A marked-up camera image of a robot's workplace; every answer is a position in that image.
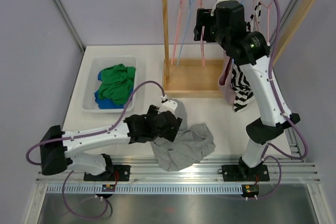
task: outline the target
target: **pink cloth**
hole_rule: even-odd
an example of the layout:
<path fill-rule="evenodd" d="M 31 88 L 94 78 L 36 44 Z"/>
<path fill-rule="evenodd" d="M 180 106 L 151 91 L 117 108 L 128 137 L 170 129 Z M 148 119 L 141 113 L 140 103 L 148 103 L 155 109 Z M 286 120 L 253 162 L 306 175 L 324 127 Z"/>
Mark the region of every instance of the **pink cloth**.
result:
<path fill-rule="evenodd" d="M 232 78 L 232 59 L 228 56 L 224 56 L 223 73 L 219 77 L 218 86 L 223 94 L 224 100 L 233 105 L 236 98 L 236 92 L 231 88 Z"/>

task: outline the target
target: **blue cloth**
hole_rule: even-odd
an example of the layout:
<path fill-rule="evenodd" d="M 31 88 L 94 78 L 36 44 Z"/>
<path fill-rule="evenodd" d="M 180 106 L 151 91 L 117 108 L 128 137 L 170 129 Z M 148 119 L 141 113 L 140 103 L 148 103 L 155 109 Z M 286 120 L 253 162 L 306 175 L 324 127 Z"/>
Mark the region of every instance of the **blue cloth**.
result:
<path fill-rule="evenodd" d="M 98 80 L 101 81 L 101 71 L 98 74 Z M 123 109 L 124 104 L 122 105 L 116 105 L 111 99 L 98 99 L 98 90 L 94 93 L 94 100 L 98 104 L 98 108 L 101 110 L 115 110 L 115 109 Z"/>

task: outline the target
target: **robotic arm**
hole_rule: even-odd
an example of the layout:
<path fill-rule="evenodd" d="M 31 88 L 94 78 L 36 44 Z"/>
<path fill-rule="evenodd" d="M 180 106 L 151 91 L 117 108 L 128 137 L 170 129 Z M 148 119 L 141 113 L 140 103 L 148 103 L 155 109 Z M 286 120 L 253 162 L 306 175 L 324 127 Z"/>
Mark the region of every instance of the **robotic arm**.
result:
<path fill-rule="evenodd" d="M 260 118 L 246 126 L 250 140 L 239 160 L 239 172 L 246 177 L 262 165 L 266 145 L 290 127 L 280 111 L 270 81 L 275 84 L 285 115 L 294 124 L 300 117 L 287 107 L 273 73 L 273 79 L 268 79 L 269 46 L 260 32 L 246 31 L 242 4 L 236 0 L 217 0 L 213 9 L 198 9 L 195 41 L 201 39 L 203 26 L 203 40 L 217 42 L 234 59 L 250 83 L 260 110 Z"/>
<path fill-rule="evenodd" d="M 40 146 L 43 175 L 54 175 L 66 169 L 91 174 L 97 180 L 107 180 L 114 172 L 109 155 L 84 153 L 113 144 L 146 143 L 157 137 L 174 141 L 182 119 L 174 116 L 177 103 L 162 98 L 160 107 L 151 105 L 146 115 L 131 115 L 111 129 L 110 126 L 86 131 L 62 132 L 60 125 L 52 126 L 42 141 L 65 140 Z"/>

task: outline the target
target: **white table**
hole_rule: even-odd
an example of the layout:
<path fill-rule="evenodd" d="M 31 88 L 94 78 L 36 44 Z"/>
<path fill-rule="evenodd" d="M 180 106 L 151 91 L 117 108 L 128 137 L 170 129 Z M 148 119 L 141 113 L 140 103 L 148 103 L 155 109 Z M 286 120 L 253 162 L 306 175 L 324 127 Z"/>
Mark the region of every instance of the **white table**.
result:
<path fill-rule="evenodd" d="M 185 45 L 182 57 L 200 55 L 199 45 Z M 218 45 L 205 45 L 206 57 L 216 58 L 223 55 Z M 89 71 L 91 60 L 107 55 L 133 55 L 138 58 L 138 83 L 154 80 L 162 83 L 163 76 L 163 45 L 154 46 L 88 46 L 79 70 L 75 89 L 72 94 L 63 130 L 87 130 L 113 124 L 119 114 L 87 113 L 81 110 L 81 92 L 85 87 L 86 73 Z M 138 91 L 135 108 L 126 114 L 144 114 L 151 104 L 160 103 L 161 91 L 153 84 L 147 84 Z M 235 113 L 232 107 L 223 99 L 191 99 L 183 98 L 187 110 L 188 125 L 205 122 L 214 136 L 216 148 L 208 157 L 227 158 L 241 156 L 248 143 L 245 127 L 260 117 L 258 106 L 253 102 L 250 107 L 240 113 Z M 273 143 L 286 153 L 290 153 L 285 134 L 276 138 Z M 151 144 L 135 143 L 131 145 L 111 145 L 91 150 L 90 154 L 106 153 L 114 157 L 124 158 L 153 158 Z M 269 148 L 268 154 L 278 157 L 278 152 Z"/>

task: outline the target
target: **gray floor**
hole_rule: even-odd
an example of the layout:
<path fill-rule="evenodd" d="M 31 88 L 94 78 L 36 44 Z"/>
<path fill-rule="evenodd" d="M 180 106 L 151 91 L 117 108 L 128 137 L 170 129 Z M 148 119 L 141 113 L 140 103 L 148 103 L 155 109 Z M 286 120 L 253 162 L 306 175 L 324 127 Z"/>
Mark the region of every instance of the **gray floor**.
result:
<path fill-rule="evenodd" d="M 268 189 L 263 186 L 261 194 Z M 70 206 L 75 206 L 87 197 L 67 195 L 67 201 Z M 112 215 L 109 209 L 100 220 L 85 221 L 66 213 L 61 194 L 47 194 L 38 223 L 318 223 L 304 185 L 282 185 L 274 195 L 263 200 L 245 202 L 239 198 L 230 195 L 114 195 L 109 199 Z M 103 208 L 104 203 L 93 199 L 73 210 L 94 216 Z"/>

